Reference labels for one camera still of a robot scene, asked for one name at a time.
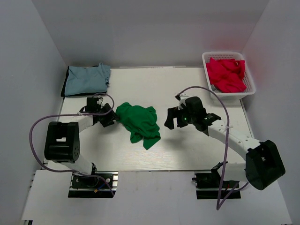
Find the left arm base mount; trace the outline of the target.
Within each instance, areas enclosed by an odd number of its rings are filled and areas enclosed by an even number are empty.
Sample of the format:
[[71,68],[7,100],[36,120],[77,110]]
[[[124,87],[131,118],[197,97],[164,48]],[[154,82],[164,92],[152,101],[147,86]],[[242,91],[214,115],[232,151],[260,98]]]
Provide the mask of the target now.
[[[105,179],[115,194],[118,185],[118,172],[96,172]],[[103,198],[111,199],[113,195],[100,178],[89,178],[79,175],[72,175],[68,191],[68,198]]]

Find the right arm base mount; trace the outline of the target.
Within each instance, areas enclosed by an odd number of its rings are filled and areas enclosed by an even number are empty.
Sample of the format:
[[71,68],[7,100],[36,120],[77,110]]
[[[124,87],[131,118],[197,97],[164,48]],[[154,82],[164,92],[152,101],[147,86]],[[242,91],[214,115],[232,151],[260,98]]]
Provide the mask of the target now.
[[[191,180],[195,184],[197,200],[216,200],[218,198],[220,178],[219,175],[213,175],[211,172],[195,173]],[[236,183],[236,181],[232,180],[223,181],[221,199],[233,189]]]

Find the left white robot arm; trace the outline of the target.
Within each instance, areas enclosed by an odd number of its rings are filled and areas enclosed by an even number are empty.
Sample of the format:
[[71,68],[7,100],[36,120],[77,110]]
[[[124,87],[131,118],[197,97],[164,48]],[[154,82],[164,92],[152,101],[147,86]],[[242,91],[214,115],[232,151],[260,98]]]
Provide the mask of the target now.
[[95,173],[96,166],[81,154],[80,133],[97,123],[103,127],[113,125],[117,115],[108,103],[93,103],[86,105],[86,109],[87,112],[79,112],[70,121],[49,123],[44,156],[83,175],[83,182],[88,187],[94,187],[99,182],[99,175]]

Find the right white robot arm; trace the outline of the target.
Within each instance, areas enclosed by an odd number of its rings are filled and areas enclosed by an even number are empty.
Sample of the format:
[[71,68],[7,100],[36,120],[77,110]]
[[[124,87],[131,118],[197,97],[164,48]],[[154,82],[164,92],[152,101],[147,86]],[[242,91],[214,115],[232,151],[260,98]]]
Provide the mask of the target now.
[[178,107],[169,108],[165,127],[174,129],[174,119],[177,120],[178,127],[192,124],[198,131],[222,143],[225,143],[226,132],[229,131],[228,147],[244,159],[246,179],[258,190],[264,190],[285,174],[277,146],[271,140],[262,142],[246,136],[234,128],[229,128],[218,115],[205,111],[189,112]]

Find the green t shirt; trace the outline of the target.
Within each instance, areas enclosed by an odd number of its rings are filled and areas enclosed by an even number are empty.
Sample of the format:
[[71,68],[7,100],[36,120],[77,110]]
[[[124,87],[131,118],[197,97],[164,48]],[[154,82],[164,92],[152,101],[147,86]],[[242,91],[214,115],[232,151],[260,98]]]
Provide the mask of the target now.
[[125,102],[117,107],[116,114],[119,117],[119,123],[130,132],[131,143],[143,141],[143,147],[149,150],[161,139],[154,107],[144,108]]

